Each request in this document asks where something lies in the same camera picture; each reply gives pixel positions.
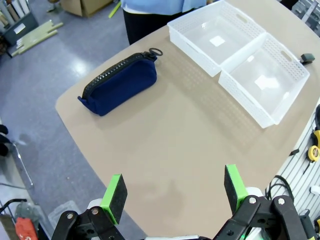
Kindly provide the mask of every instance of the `black pants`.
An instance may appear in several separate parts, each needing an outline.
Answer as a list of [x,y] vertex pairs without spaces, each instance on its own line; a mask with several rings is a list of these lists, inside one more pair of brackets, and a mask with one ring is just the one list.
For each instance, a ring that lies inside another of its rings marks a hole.
[[174,20],[188,12],[180,12],[175,15],[159,15],[159,14],[135,14],[123,11],[126,33],[128,35],[129,44],[133,44],[144,38],[150,33],[167,25],[168,22]]
[[282,3],[287,9],[292,10],[292,7],[298,2],[299,0],[282,0]]

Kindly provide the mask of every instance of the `gray carpet floor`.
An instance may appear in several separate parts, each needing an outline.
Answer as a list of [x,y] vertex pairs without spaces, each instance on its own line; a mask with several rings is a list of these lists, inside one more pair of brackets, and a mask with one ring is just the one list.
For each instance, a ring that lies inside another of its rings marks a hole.
[[[109,19],[112,4],[82,18],[64,11],[47,13],[51,5],[46,0],[29,2],[39,24],[51,19],[64,26],[22,55],[0,56],[0,116],[10,138],[19,143],[34,182],[29,190],[34,202],[47,215],[70,200],[84,211],[91,200],[104,195],[106,187],[67,132],[55,103],[90,71],[128,47],[123,13],[119,10]],[[27,185],[23,172],[21,176]],[[126,213],[119,229],[126,239],[145,236]]]

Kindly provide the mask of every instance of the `cardboard box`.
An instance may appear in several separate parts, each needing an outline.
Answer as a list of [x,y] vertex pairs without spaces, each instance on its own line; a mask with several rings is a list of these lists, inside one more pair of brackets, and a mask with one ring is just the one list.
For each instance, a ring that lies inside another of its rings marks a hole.
[[62,8],[72,14],[90,17],[113,0],[61,0]]

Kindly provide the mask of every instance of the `white pegboard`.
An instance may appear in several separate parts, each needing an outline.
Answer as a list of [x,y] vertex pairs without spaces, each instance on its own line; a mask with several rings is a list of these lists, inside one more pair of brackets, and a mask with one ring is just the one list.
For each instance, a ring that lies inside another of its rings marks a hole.
[[[312,163],[305,173],[304,171],[309,164],[309,161],[306,159],[306,152],[311,146],[310,136],[316,127],[316,106],[301,136],[299,137],[299,140],[294,146],[293,150],[299,149],[299,153],[294,156],[289,156],[277,173],[277,175],[281,175],[289,183],[294,196],[294,205],[298,214],[300,214],[304,209],[309,209],[309,216],[312,222],[320,215],[320,196],[313,195],[310,192],[310,187],[313,185],[320,186],[320,161]],[[281,183],[281,181],[274,180],[272,183]],[[280,186],[272,188],[271,196],[273,198],[281,195],[288,195],[287,190]],[[260,231],[260,228],[253,229],[247,240],[262,239]]]

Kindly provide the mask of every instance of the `white plastic basket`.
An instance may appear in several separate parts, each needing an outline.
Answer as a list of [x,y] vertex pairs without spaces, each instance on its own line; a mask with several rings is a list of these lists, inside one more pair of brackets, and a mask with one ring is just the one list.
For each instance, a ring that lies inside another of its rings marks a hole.
[[310,76],[269,33],[235,53],[221,68],[219,84],[262,128],[280,123]]
[[168,23],[170,40],[211,77],[220,64],[266,31],[224,0]]

